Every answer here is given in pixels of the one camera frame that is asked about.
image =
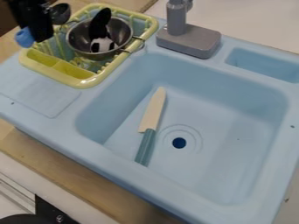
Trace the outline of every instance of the knife handle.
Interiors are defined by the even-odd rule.
[[[146,129],[144,132],[143,140],[139,146],[139,150],[135,157],[135,162],[138,164],[148,166],[150,163],[151,155],[154,151],[156,131],[153,129]]]

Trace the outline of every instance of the dish rack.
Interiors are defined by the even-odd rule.
[[[40,74],[73,88],[91,88],[105,80],[132,52],[141,47],[158,28],[156,19],[141,13],[124,10],[104,3],[92,3],[76,12],[70,21],[80,22],[94,17],[103,8],[109,8],[113,17],[125,19],[133,28],[134,38],[125,51],[103,61],[91,61],[77,55],[66,43],[66,31],[74,23],[56,27],[52,38],[23,49],[19,62]]]

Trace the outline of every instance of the toy sink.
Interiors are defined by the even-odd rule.
[[[190,223],[272,223],[296,168],[299,56],[291,53],[223,37],[201,60],[158,47],[153,35],[91,88],[33,72],[17,55],[0,77],[2,118]],[[144,167],[134,162],[138,125],[158,87],[167,100]]]

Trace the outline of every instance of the faucet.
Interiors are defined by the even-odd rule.
[[[167,31],[170,35],[185,34],[187,12],[192,6],[193,0],[169,0],[167,3]]]
[[[210,59],[221,43],[221,33],[187,24],[193,0],[168,0],[167,24],[156,34],[156,44],[202,60]]]

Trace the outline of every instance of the drain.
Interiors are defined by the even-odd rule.
[[[158,134],[156,148],[169,151],[172,155],[173,153],[199,153],[203,148],[203,138],[193,127],[175,124],[162,129]]]
[[[182,137],[177,137],[173,139],[172,145],[177,149],[183,149],[186,146],[187,142]]]

